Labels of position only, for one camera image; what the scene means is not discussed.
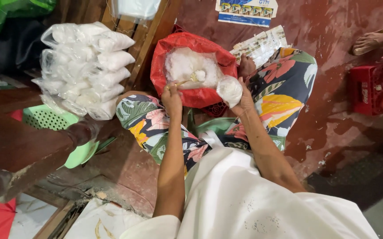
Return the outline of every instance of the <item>hand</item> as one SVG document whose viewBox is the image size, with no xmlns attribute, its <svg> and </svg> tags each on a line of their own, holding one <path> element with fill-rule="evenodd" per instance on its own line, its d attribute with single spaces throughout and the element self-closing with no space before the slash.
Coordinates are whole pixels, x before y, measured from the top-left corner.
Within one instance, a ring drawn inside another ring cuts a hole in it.
<svg viewBox="0 0 383 239">
<path fill-rule="evenodd" d="M 243 88 L 242 98 L 236 106 L 231 108 L 231 111 L 235 113 L 237 117 L 245 116 L 247 113 L 250 113 L 250 112 L 256 113 L 255 106 L 252 99 L 252 94 L 250 93 L 249 89 L 247 89 L 247 86 L 243 82 L 242 77 L 239 78 L 239 83 L 242 85 L 242 88 Z"/>
<path fill-rule="evenodd" d="M 165 106 L 166 112 L 172 120 L 179 120 L 181 123 L 183 116 L 183 103 L 180 97 L 181 92 L 177 91 L 175 82 L 171 82 L 168 86 L 169 89 L 165 87 L 162 93 L 163 106 Z"/>
<path fill-rule="evenodd" d="M 242 54 L 242 59 L 240 60 L 239 65 L 239 77 L 246 79 L 250 74 L 256 70 L 256 65 L 253 62 L 252 57 L 247 57 L 246 53 Z"/>
</svg>

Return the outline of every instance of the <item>white granules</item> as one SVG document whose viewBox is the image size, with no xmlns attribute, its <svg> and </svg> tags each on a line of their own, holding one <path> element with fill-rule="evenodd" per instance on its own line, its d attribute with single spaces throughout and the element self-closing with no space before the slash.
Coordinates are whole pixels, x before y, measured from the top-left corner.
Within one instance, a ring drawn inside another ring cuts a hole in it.
<svg viewBox="0 0 383 239">
<path fill-rule="evenodd" d="M 165 61 L 167 83 L 190 79 L 193 72 L 204 71 L 204 79 L 195 83 L 189 81 L 180 86 L 181 89 L 216 88 L 224 76 L 216 61 L 215 53 L 197 53 L 189 47 L 173 49 L 166 55 Z"/>
</svg>

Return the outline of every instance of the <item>newspaper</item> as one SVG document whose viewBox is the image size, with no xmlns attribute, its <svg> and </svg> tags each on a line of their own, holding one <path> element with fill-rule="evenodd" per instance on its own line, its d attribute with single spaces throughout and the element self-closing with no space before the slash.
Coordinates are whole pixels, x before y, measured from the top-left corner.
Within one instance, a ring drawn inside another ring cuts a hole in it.
<svg viewBox="0 0 383 239">
<path fill-rule="evenodd" d="M 271 30 L 263 31 L 244 42 L 237 43 L 230 53 L 236 57 L 238 64 L 242 54 L 246 53 L 247 56 L 253 58 L 256 68 L 259 68 L 280 47 L 287 47 L 286 36 L 281 25 Z"/>
<path fill-rule="evenodd" d="M 216 0 L 218 21 L 269 27 L 277 14 L 275 0 Z"/>
</svg>

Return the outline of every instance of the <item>green plastic basket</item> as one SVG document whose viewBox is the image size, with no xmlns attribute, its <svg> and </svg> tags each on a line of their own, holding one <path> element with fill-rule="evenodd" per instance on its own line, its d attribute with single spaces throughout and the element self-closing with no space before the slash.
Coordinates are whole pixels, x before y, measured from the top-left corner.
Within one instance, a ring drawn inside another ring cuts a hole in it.
<svg viewBox="0 0 383 239">
<path fill-rule="evenodd" d="M 23 109 L 22 121 L 36 129 L 49 128 L 53 130 L 66 129 L 69 125 L 77 123 L 79 117 L 69 112 L 57 116 L 46 105 L 34 106 Z M 77 147 L 64 164 L 67 168 L 74 168 L 88 161 L 97 150 L 99 142 L 88 142 Z"/>
</svg>

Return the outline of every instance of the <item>red bag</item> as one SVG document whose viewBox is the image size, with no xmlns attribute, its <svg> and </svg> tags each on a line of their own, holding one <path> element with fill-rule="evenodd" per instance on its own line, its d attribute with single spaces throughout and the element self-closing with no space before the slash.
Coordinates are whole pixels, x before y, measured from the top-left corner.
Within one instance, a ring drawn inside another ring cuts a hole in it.
<svg viewBox="0 0 383 239">
<path fill-rule="evenodd" d="M 189 47 L 192 51 L 198 53 L 215 52 L 216 60 L 222 73 L 237 78 L 236 58 L 230 52 L 203 37 L 188 32 L 178 32 L 158 41 L 156 49 L 154 50 L 150 79 L 159 97 L 162 95 L 163 88 L 166 85 L 166 54 L 173 48 L 182 47 Z M 181 96 L 183 105 L 188 107 L 203 108 L 222 101 L 215 89 L 199 88 L 180 91 L 183 93 Z"/>
</svg>

